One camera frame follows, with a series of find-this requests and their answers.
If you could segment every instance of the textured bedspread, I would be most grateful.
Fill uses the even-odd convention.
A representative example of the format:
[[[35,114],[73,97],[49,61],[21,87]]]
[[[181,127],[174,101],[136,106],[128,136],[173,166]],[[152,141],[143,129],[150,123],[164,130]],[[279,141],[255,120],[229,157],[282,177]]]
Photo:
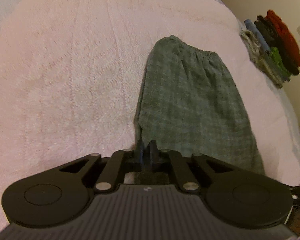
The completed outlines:
[[[175,35],[218,53],[247,110],[266,174],[300,183],[300,134],[283,91],[249,61],[214,0],[0,0],[0,199],[14,181],[134,144],[146,59]],[[0,205],[0,230],[7,220]]]

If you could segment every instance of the pink blanket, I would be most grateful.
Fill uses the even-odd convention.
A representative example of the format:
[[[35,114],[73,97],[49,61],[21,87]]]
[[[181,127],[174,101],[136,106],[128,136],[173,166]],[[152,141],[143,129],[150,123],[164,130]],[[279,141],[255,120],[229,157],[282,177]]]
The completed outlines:
[[[133,146],[146,59],[169,35],[220,55],[267,175],[300,183],[295,114],[282,102],[284,92],[249,61],[228,8],[214,0],[19,0],[7,6],[0,7],[6,13],[0,17],[0,199],[18,179]],[[7,223],[0,205],[0,230]]]

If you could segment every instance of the red garment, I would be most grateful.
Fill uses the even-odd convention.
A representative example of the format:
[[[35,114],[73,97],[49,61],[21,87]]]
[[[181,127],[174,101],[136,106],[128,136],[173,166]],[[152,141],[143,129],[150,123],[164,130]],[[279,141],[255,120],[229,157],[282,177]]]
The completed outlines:
[[[278,35],[283,40],[283,44],[288,55],[293,59],[297,66],[300,67],[300,50],[288,27],[282,22],[281,18],[274,13],[274,11],[269,10],[265,18],[272,22]]]

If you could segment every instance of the stack of folded clothes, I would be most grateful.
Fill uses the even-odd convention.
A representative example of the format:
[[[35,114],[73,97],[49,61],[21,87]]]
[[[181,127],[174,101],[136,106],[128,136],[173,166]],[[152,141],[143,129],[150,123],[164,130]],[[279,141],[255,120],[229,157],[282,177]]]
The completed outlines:
[[[250,59],[280,89],[292,75],[299,74],[300,51],[288,27],[274,11],[257,16],[254,23],[244,21],[247,30],[240,34]]]

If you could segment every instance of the ribbed gray surface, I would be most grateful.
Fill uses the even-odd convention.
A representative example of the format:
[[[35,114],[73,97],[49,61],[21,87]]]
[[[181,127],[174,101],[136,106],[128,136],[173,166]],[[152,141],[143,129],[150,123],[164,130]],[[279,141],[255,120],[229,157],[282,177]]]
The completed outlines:
[[[121,185],[98,195],[80,217],[54,228],[12,224],[0,240],[283,240],[283,225],[263,230],[236,228],[215,218],[198,196],[168,186]]]

